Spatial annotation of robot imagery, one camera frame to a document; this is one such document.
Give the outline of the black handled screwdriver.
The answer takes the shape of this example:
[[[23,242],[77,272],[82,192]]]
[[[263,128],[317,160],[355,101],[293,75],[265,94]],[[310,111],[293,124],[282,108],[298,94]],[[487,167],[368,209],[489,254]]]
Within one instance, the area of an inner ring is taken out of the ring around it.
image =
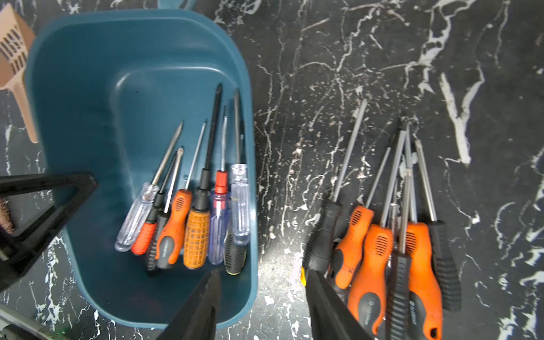
[[[462,288],[458,268],[449,245],[446,223],[441,221],[436,215],[434,197],[432,195],[431,182],[421,140],[415,140],[415,148],[424,195],[429,210],[430,221],[427,225],[432,243],[433,270],[441,289],[443,308],[452,313],[457,313],[462,308]]]

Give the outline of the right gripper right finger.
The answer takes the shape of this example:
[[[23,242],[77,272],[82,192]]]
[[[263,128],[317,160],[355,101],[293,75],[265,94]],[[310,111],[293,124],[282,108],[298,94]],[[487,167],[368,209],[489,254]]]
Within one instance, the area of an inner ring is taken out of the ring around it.
[[[354,319],[321,273],[309,270],[306,277],[313,339],[374,339]]]

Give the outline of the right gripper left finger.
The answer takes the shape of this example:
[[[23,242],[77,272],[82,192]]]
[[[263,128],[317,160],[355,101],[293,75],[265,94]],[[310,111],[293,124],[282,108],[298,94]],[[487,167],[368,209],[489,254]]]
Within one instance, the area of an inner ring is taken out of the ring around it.
[[[220,272],[208,272],[157,339],[214,339],[220,309]]]

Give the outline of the black ribbed screwdriver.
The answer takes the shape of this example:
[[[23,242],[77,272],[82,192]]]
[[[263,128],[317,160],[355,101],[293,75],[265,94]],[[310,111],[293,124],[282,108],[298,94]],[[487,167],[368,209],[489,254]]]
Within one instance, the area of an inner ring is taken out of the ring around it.
[[[305,248],[300,276],[303,286],[307,285],[307,275],[310,270],[325,274],[332,258],[334,231],[343,210],[343,205],[338,202],[338,198],[367,106],[368,100],[364,99],[358,109],[354,129],[331,198],[324,202],[320,219]]]

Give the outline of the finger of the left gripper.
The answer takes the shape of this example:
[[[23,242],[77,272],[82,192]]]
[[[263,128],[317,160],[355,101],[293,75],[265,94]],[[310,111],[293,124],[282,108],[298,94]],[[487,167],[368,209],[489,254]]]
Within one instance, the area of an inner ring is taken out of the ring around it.
[[[1,177],[1,197],[72,187],[73,195],[51,206],[20,233],[1,228],[1,290],[22,279],[52,240],[99,186],[93,173],[28,174]]]

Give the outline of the orange screwdriver large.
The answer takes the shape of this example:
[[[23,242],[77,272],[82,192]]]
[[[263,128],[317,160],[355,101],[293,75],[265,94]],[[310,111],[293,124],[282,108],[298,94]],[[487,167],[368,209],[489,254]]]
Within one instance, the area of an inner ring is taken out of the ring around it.
[[[371,225],[368,230],[362,265],[348,297],[348,309],[371,339],[378,335],[386,310],[385,274],[394,245],[393,231],[387,227],[387,221],[406,134],[404,128],[399,131],[381,221],[378,225]]]

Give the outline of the teal storage box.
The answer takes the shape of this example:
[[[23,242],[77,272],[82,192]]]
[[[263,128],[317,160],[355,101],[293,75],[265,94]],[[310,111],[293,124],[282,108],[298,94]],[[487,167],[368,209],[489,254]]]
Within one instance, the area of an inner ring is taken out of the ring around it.
[[[212,266],[191,270],[178,262],[151,277],[139,257],[115,250],[116,236],[176,128],[185,175],[201,128],[211,125],[216,88],[225,106],[240,93],[251,241],[242,273],[221,276],[217,326],[249,312],[258,286],[252,85],[232,38],[195,11],[87,12],[48,24],[25,72],[46,171],[90,171],[98,182],[64,229],[79,289],[101,315],[138,328],[167,327]]]

